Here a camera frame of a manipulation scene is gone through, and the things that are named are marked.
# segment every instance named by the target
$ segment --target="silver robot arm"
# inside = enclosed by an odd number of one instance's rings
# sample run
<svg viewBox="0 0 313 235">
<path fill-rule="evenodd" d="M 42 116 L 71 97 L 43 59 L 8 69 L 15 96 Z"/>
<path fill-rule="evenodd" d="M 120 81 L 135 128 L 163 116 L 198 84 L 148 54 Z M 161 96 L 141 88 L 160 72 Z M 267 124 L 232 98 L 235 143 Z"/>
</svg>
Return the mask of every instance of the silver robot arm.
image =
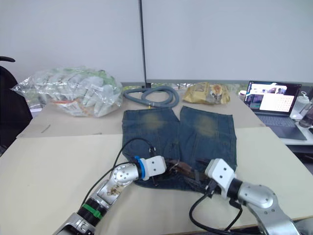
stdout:
<svg viewBox="0 0 313 235">
<path fill-rule="evenodd" d="M 277 196 L 268 187 L 236 179 L 234 170 L 223 159 L 212 160 L 205 174 L 216 181 L 223 198 L 238 200 L 251 211 L 262 234 L 301 234 L 293 221 L 281 210 Z"/>
<path fill-rule="evenodd" d="M 93 235 L 96 225 L 104 217 L 117 198 L 135 180 L 148 180 L 166 170 L 162 156 L 144 159 L 138 163 L 117 166 L 108 180 L 104 181 L 91 194 L 78 212 L 73 213 L 53 235 Z"/>
</svg>

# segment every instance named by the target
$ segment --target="faded denim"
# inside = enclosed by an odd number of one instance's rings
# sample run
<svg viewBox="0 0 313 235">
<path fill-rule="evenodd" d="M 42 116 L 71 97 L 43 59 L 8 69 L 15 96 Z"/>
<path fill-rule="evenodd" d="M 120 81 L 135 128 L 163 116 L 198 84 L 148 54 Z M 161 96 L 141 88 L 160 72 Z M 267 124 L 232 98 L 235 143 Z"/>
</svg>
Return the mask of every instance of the faded denim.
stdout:
<svg viewBox="0 0 313 235">
<path fill-rule="evenodd" d="M 123 116 L 123 143 L 141 137 L 151 142 L 156 153 L 165 159 L 175 159 L 204 172 L 211 159 L 223 158 L 234 170 L 236 135 L 232 115 L 221 115 L 183 106 L 180 121 L 170 108 L 127 110 Z M 123 154 L 129 161 L 134 157 L 149 158 L 148 145 L 135 140 Z M 149 188 L 203 191 L 206 182 L 193 180 L 179 173 L 155 177 L 136 184 Z"/>
</svg>

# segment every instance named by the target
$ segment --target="coiled hose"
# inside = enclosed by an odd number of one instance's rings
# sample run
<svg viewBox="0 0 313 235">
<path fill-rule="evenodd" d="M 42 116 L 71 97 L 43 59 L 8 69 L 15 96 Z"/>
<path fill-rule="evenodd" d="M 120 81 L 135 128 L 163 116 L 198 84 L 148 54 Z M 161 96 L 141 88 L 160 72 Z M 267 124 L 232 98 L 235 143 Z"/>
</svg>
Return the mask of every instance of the coiled hose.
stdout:
<svg viewBox="0 0 313 235">
<path fill-rule="evenodd" d="M 136 92 L 143 92 L 141 95 L 141 99 L 138 98 L 134 98 L 132 96 L 130 96 L 130 93 L 136 93 Z M 168 94 L 168 98 L 165 101 L 161 101 L 161 102 L 156 102 L 156 101 L 151 101 L 146 99 L 146 97 L 150 94 L 152 94 L 153 92 L 166 92 Z M 131 89 L 131 90 L 126 90 L 124 91 L 124 96 L 125 98 L 140 103 L 140 104 L 144 104 L 147 106 L 152 106 L 152 107 L 158 107 L 158 108 L 172 108 L 174 106 L 176 106 L 179 102 L 179 95 L 177 93 L 177 91 L 175 91 L 173 88 L 168 87 L 168 86 L 160 86 L 160 87 L 156 87 L 156 88 L 138 88 L 138 89 Z"/>
</svg>

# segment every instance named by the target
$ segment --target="laptop keyboard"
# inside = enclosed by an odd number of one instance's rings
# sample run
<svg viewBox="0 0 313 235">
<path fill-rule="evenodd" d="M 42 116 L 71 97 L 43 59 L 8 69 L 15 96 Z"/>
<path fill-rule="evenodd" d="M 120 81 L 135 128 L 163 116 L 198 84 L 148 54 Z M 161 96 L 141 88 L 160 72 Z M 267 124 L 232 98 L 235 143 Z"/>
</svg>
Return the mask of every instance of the laptop keyboard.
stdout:
<svg viewBox="0 0 313 235">
<path fill-rule="evenodd" d="M 290 117 L 278 117 L 270 115 L 258 115 L 259 119 L 268 126 L 294 127 L 295 124 Z"/>
</svg>

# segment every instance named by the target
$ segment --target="jeans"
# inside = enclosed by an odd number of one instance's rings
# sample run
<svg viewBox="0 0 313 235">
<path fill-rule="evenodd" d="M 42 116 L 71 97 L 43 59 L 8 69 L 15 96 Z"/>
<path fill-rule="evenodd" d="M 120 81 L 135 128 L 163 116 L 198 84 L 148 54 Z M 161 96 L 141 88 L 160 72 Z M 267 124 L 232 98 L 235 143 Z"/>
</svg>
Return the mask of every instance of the jeans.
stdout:
<svg viewBox="0 0 313 235">
<path fill-rule="evenodd" d="M 179 160 L 196 172 L 204 172 L 209 161 L 224 159 L 234 170 L 236 135 L 232 115 L 221 115 L 183 106 L 180 121 L 170 108 L 127 110 L 123 116 L 123 143 L 135 137 L 144 138 L 165 160 Z M 134 140 L 123 151 L 129 161 L 134 157 L 149 158 L 149 146 Z M 148 188 L 196 190 L 203 192 L 207 182 L 180 173 L 155 177 L 136 184 Z"/>
</svg>

